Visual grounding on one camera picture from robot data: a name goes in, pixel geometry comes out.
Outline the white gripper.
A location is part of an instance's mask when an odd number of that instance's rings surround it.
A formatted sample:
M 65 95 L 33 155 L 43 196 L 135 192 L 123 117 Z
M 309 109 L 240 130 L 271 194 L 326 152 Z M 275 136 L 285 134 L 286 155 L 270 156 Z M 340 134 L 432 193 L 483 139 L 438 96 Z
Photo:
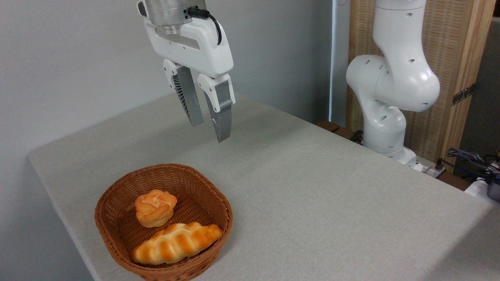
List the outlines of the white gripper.
M 218 142 L 230 137 L 232 105 L 236 103 L 232 80 L 227 73 L 234 62 L 227 36 L 220 27 L 221 43 L 212 20 L 194 18 L 181 26 L 180 34 L 167 34 L 161 27 L 144 19 L 145 29 L 156 53 L 165 58 L 168 83 L 179 98 L 193 127 L 204 122 L 191 70 L 202 74 L 198 84 L 205 93 Z

